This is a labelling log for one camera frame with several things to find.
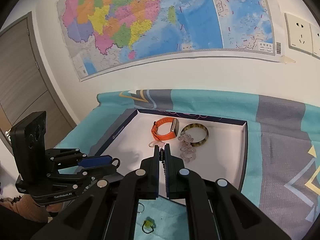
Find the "bangle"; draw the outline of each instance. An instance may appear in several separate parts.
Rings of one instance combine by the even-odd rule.
[[[209,131],[204,125],[202,125],[200,123],[188,124],[185,128],[182,129],[180,136],[182,136],[187,130],[194,128],[194,127],[201,128],[201,129],[205,130],[205,132],[207,133],[207,135],[201,141],[190,142],[191,146],[197,147],[197,146],[203,145],[207,141],[207,139],[209,138]]]

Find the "map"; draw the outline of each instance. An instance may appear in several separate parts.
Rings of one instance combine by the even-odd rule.
[[[190,51],[275,55],[267,0],[59,0],[57,9],[79,79]]]

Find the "person's hand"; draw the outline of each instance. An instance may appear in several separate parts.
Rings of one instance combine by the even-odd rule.
[[[63,203],[57,203],[57,204],[52,204],[47,206],[47,211],[48,212],[60,212],[62,209]]]

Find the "ring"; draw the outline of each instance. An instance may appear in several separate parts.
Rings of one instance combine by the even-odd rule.
[[[142,203],[140,203],[140,202],[138,203],[138,206],[139,206],[139,205],[142,205],[142,206],[143,206],[143,210],[142,210],[141,212],[137,211],[138,214],[141,214],[141,213],[144,211],[144,205],[143,205]]]
[[[114,161],[118,161],[118,163],[117,163],[117,165],[116,165],[116,168],[119,168],[119,166],[120,166],[120,160],[119,160],[118,158],[113,158],[113,159],[111,160],[111,164],[112,164]]]
[[[182,136],[183,132],[186,132],[187,130],[194,128],[194,127],[201,128],[201,129],[205,130],[205,132],[207,133],[207,135],[201,141],[190,142],[191,146],[197,147],[197,146],[203,145],[207,141],[207,139],[209,138],[209,131],[203,124],[200,124],[200,123],[188,124],[185,128],[182,129],[180,136]]]

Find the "black plastic part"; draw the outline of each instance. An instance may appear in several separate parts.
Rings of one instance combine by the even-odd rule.
[[[223,240],[290,240],[290,237],[235,187],[216,181],[217,197],[210,203]]]
[[[95,183],[31,240],[100,240],[114,199],[110,184],[100,188]]]
[[[320,239],[320,215],[316,218],[307,234],[302,238],[302,240],[314,240]]]
[[[45,130],[37,131],[45,119],[45,111],[31,113],[14,125],[10,131],[12,151],[18,171],[23,181],[29,184],[36,183],[46,174]]]
[[[164,149],[160,149],[159,152],[159,161],[164,162]]]
[[[39,205],[60,203],[80,196],[92,183],[92,177],[97,180],[114,173],[116,173],[116,166],[109,164],[82,169],[77,174],[52,174],[43,178],[38,184],[30,185],[28,191]]]
[[[143,197],[137,188],[138,181],[146,180],[147,177],[147,173],[138,176],[136,171],[131,171],[124,176],[119,186],[118,196],[104,240],[133,239],[138,201]]]
[[[118,158],[111,159],[111,163],[114,163],[115,161],[117,161],[116,168],[119,168],[120,167],[120,160]]]
[[[45,166],[49,173],[57,173],[60,169],[77,166],[83,153],[79,149],[48,149],[45,151]]]
[[[211,212],[206,186],[202,178],[194,171],[188,175],[178,176],[188,184],[188,193],[185,194],[188,210],[189,238],[219,240],[215,228],[214,218]]]
[[[139,183],[140,199],[156,199],[159,196],[159,146],[155,146],[153,157],[141,161],[140,169],[148,174],[145,181]]]
[[[179,170],[183,168],[183,160],[171,155],[170,145],[167,143],[164,146],[164,175],[167,198],[169,199],[185,198],[184,195],[187,192],[187,185],[177,179]]]
[[[22,194],[29,194],[29,185],[23,183],[23,180],[21,179],[21,176],[19,175],[16,181],[16,189],[19,193]]]

